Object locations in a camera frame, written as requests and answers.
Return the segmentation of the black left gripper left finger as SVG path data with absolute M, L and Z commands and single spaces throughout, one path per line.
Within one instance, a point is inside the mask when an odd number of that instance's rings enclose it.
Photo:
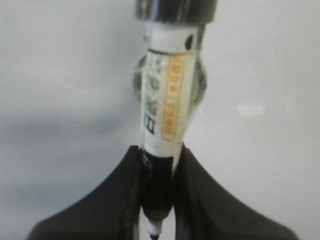
M 142 192 L 141 150 L 132 145 L 91 193 L 40 221 L 28 240 L 138 240 Z

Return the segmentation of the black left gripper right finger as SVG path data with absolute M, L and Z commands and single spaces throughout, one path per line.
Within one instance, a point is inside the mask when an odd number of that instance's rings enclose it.
M 296 240 L 298 236 L 248 207 L 216 182 L 183 147 L 175 175 L 177 240 Z

